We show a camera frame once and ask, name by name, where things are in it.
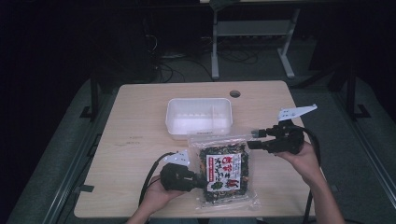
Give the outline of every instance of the package label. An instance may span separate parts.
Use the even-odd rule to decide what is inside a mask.
[[[207,191],[241,189],[241,153],[206,155]]]

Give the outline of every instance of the table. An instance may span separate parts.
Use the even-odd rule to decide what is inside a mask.
[[[231,91],[239,91],[233,98]],[[75,207],[77,217],[129,217],[137,208],[140,190],[151,165],[164,153],[188,148],[173,140],[165,126],[173,98],[221,97],[231,101],[233,126],[269,128],[277,124],[281,107],[295,107],[283,81],[136,84],[120,88],[101,141]],[[300,119],[296,125],[303,126]],[[262,204],[257,211],[197,213],[192,190],[153,217],[296,217],[304,214],[308,186],[291,165],[266,151],[251,152],[253,188]],[[164,163],[160,163],[157,175]]]

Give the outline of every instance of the dark background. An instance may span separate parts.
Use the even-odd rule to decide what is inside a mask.
[[[151,5],[159,6],[159,2],[151,1]],[[313,69],[351,59],[358,62],[358,76],[373,87],[378,101],[396,120],[395,7],[386,1],[357,2],[303,5],[294,38],[318,40]],[[211,36],[210,7],[186,12],[177,7],[148,10],[135,6],[135,1],[127,0],[2,1],[0,222],[7,220],[86,80],[97,77],[103,91],[123,83],[149,83],[155,78],[155,56],[148,53],[146,34],[162,41],[159,51],[177,49],[188,54],[199,54],[200,37]],[[229,7],[220,16],[257,19],[286,15],[292,7],[270,6],[266,13],[256,7],[247,6],[247,11]]]

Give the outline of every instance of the dried seaweed snack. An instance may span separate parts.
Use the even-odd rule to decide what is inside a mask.
[[[248,153],[245,143],[206,147],[200,150],[201,175],[208,203],[244,198],[248,190]]]

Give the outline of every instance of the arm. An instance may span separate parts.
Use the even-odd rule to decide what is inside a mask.
[[[159,179],[159,176],[152,177],[143,202],[128,219],[127,224],[144,224],[151,214],[163,209],[172,199],[184,193],[178,190],[165,190]]]
[[[303,149],[297,155],[289,152],[280,152],[276,155],[290,162],[302,176],[304,182],[311,188],[318,223],[345,223],[326,179],[320,171],[315,151],[310,144],[304,143]]]

